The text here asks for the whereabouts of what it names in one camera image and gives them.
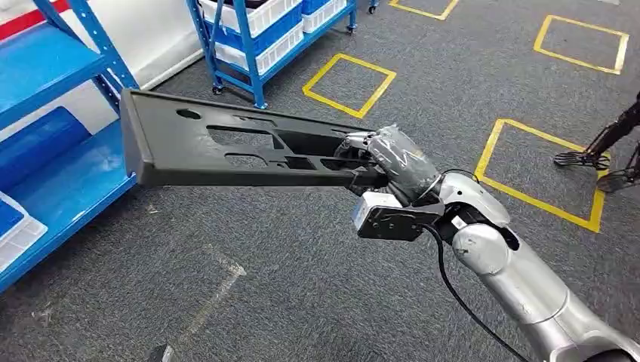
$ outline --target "white plastic bin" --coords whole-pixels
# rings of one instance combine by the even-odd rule
[[[302,0],[269,0],[258,9],[247,9],[247,20],[249,21],[251,37],[257,37],[301,1]],[[202,4],[202,10],[205,12],[205,19],[213,22],[216,17],[217,3],[211,0],[201,0],[200,3]],[[238,25],[238,18],[235,15],[233,6],[224,5],[222,14],[220,15],[220,23],[223,26],[234,29],[236,32],[240,32],[240,25]]]
[[[24,250],[47,232],[47,227],[32,218],[24,208],[7,195],[0,192],[0,202],[14,208],[23,215],[11,229],[0,235],[0,272],[5,270]]]
[[[331,0],[321,8],[314,11],[313,14],[302,16],[304,22],[304,32],[314,32],[320,25],[338,14],[346,6],[346,0]]]
[[[282,38],[273,43],[264,52],[256,57],[256,64],[258,66],[258,74],[262,75],[266,73],[272,66],[274,66],[280,59],[282,59],[291,49],[298,45],[304,38],[303,34],[304,24],[301,21],[293,29],[289,30]],[[227,63],[233,63],[241,66],[242,68],[249,70],[247,65],[247,58],[245,53],[238,49],[232,48],[229,45],[216,43],[216,58],[225,61]]]

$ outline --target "gray carpet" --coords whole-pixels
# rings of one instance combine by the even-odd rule
[[[397,123],[441,169],[475,169],[497,118],[586,145],[640,90],[640,5],[621,2],[460,0],[442,22],[386,3],[371,16],[360,1],[354,36],[337,27],[320,38],[268,83],[266,100],[275,111],[328,121]],[[533,52],[547,14],[629,33],[622,75]],[[545,46],[612,61],[610,37],[555,25]],[[590,39],[602,41],[583,46]],[[336,53],[398,73],[362,120],[302,93]],[[374,80],[318,89],[357,106]],[[214,97],[210,87],[201,61],[158,91],[250,104],[229,91]],[[639,137],[614,147],[617,167]],[[557,151],[506,128],[488,176],[586,217],[594,173],[556,170],[549,158]],[[598,234],[489,190],[595,312],[640,339],[640,189],[606,197]],[[342,189],[136,187],[0,296],[0,360],[144,360],[165,342],[185,361],[513,360],[448,294],[432,239],[360,240],[349,223],[354,202]],[[479,316],[533,357],[475,277],[450,253],[447,263]]]

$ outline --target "white wall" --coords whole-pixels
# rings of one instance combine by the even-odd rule
[[[156,86],[202,55],[184,0],[90,0],[89,4],[143,89]],[[0,0],[0,23],[33,8],[30,0]],[[63,18],[95,49],[72,11],[65,11]],[[0,130],[0,140],[59,105],[65,106],[92,133],[116,118],[100,92],[88,81],[13,126]]]

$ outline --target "plastic wrap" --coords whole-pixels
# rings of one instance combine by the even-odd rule
[[[440,177],[422,150],[395,124],[380,128],[371,138],[368,151],[383,168],[389,177],[389,187],[405,206],[421,199]]]

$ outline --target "hole in panel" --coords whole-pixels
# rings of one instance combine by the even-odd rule
[[[200,113],[197,113],[196,111],[192,111],[191,109],[186,109],[186,108],[176,109],[176,113],[180,117],[184,117],[184,118],[191,118],[191,119],[200,119],[200,118],[202,118]]]
[[[323,159],[321,160],[321,162],[326,168],[333,171],[355,170],[358,167],[364,166],[363,162],[347,161],[347,160]]]
[[[342,138],[319,134],[277,130],[278,136],[298,155],[333,156]]]
[[[287,164],[289,168],[293,168],[295,170],[315,170],[313,164],[309,159],[303,157],[285,157],[287,159]]]
[[[265,130],[208,126],[209,134],[216,143],[224,146],[246,145],[258,149],[283,149],[284,146]]]
[[[266,167],[266,162],[255,155],[239,155],[235,153],[229,153],[224,155],[224,158],[233,167],[238,168],[262,168]]]
[[[247,117],[247,116],[244,116],[244,115],[237,115],[236,117],[240,118],[243,121],[255,122],[256,124],[268,123],[272,127],[276,127],[275,122],[270,120],[270,119]]]

